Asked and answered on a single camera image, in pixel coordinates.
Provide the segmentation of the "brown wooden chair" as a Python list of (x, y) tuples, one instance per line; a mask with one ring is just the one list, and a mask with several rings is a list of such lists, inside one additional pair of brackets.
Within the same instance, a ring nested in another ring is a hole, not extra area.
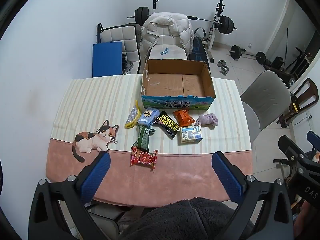
[(306, 78), (298, 89), (291, 93), (291, 103), (287, 111), (279, 117), (277, 124), (280, 124), (281, 128), (287, 128), (297, 115), (308, 110), (318, 101), (317, 85), (310, 78)]

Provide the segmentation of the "purple cloth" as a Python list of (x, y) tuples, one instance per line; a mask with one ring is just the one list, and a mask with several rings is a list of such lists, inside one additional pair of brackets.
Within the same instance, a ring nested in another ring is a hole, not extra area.
[(219, 121), (215, 114), (209, 113), (209, 114), (202, 114), (198, 117), (198, 119), (195, 122), (196, 126), (208, 126), (211, 125), (213, 127), (218, 126)]

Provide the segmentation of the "cream blue tissue pack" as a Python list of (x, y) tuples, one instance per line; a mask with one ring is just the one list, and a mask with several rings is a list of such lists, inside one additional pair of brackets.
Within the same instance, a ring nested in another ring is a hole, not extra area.
[(180, 128), (180, 143), (198, 143), (203, 139), (201, 126), (185, 126)]

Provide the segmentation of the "dark fleece garment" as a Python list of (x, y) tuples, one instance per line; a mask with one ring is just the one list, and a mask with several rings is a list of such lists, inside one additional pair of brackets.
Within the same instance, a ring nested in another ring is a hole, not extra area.
[(119, 239), (214, 239), (233, 213), (216, 200), (181, 200), (150, 211), (130, 224)]

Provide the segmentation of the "green wipes packet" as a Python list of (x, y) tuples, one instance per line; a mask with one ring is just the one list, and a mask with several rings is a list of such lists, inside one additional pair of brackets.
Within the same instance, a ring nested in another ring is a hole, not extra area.
[(150, 152), (149, 150), (149, 137), (153, 135), (153, 133), (156, 131), (155, 129), (148, 128), (143, 125), (138, 125), (139, 132), (138, 132), (138, 139), (136, 142), (132, 145), (131, 148), (136, 146), (141, 151), (144, 152)]

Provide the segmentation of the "small blue packet on seat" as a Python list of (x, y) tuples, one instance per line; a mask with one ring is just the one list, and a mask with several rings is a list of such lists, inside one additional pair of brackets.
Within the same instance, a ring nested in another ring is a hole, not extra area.
[(161, 55), (165, 55), (169, 52), (169, 48), (165, 48), (163, 51), (160, 52)]

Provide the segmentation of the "orange snack packet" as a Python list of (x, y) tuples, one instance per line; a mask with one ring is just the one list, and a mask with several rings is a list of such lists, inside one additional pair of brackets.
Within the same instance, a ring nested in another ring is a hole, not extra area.
[(180, 127), (191, 126), (195, 123), (195, 120), (189, 115), (189, 112), (186, 109), (174, 111), (173, 115)]

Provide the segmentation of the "white quilted cushion panel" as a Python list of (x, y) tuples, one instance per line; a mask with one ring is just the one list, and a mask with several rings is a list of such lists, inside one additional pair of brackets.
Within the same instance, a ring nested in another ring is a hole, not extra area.
[(126, 60), (132, 62), (132, 68), (123, 74), (138, 74), (141, 67), (140, 44), (137, 36), (135, 23), (117, 25), (104, 28), (101, 23), (97, 24), (97, 43), (121, 42), (122, 54)]

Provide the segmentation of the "blue black weight bench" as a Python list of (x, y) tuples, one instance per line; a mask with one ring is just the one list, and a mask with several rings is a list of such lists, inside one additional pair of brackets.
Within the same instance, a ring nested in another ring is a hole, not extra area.
[[(196, 36), (196, 32), (199, 29), (203, 30), (203, 36), (202, 37)], [(206, 37), (206, 31), (202, 27), (196, 28), (194, 30), (193, 49), (192, 49), (191, 54), (189, 55), (189, 60), (205, 62), (207, 67), (208, 67), (208, 69), (209, 69), (209, 71), (210, 71), (207, 53), (206, 53), (204, 44), (202, 43), (202, 39), (205, 38), (205, 37)]]

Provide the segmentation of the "black shoe shine wipes pack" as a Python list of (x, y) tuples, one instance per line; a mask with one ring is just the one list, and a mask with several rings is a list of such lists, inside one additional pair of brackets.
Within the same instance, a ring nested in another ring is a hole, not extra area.
[(179, 130), (179, 125), (172, 120), (166, 111), (161, 111), (155, 121), (155, 124), (159, 125), (170, 139), (174, 139)]

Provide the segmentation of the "open cardboard box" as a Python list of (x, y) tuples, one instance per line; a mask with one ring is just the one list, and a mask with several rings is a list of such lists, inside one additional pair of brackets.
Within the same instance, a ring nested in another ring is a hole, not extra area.
[(204, 61), (146, 61), (141, 87), (145, 108), (208, 110), (215, 98), (213, 80)]

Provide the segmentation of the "yellow silver scrubber pack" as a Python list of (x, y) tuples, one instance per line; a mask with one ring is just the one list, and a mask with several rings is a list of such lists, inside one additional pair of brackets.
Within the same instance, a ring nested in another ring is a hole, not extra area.
[(141, 116), (141, 111), (138, 105), (138, 101), (135, 101), (135, 104), (133, 106), (133, 108), (131, 109), (131, 112), (125, 122), (125, 129), (129, 129), (129, 128), (133, 128), (134, 126), (136, 126), (138, 119)]

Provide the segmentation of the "chrome dumbbell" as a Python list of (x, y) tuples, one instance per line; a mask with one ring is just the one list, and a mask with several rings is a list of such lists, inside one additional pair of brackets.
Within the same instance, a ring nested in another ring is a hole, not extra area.
[(217, 66), (220, 68), (220, 73), (226, 76), (229, 72), (229, 67), (226, 65), (225, 60), (219, 60)]

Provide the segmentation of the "blue folded mat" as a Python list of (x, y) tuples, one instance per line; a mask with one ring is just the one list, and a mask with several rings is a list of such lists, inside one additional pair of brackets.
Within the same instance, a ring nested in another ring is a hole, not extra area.
[(93, 45), (92, 77), (122, 74), (122, 42), (105, 42)]

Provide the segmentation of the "red snack packet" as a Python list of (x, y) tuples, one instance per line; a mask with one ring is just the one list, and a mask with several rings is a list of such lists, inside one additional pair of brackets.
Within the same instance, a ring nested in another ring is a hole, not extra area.
[(148, 153), (138, 149), (136, 146), (133, 146), (131, 150), (130, 165), (143, 165), (154, 170), (156, 166), (157, 155), (158, 150)]

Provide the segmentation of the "grey chair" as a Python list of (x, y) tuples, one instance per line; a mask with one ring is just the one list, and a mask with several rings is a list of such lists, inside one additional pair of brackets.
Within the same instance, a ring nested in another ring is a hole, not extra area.
[(291, 94), (273, 71), (262, 72), (241, 95), (250, 142), (290, 106)]

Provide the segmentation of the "black barbell on floor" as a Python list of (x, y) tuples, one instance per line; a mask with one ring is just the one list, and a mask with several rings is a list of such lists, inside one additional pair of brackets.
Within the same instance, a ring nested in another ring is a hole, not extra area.
[(263, 53), (262, 51), (259, 51), (256, 54), (252, 54), (252, 53), (247, 52), (245, 49), (240, 48), (237, 45), (233, 45), (233, 46), (231, 46), (229, 53), (230, 53), (232, 59), (234, 59), (234, 60), (238, 60), (238, 59), (240, 59), (240, 57), (245, 55), (247, 57), (255, 58), (255, 60), (260, 65), (263, 65), (263, 66), (270, 66), (271, 65), (271, 61), (269, 59), (267, 59), (265, 53)]

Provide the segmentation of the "light blue tissue pack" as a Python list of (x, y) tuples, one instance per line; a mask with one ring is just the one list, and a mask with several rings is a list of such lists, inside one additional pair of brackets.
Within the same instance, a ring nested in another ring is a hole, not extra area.
[(137, 124), (151, 128), (152, 124), (159, 117), (160, 111), (157, 108), (148, 107), (140, 116)]

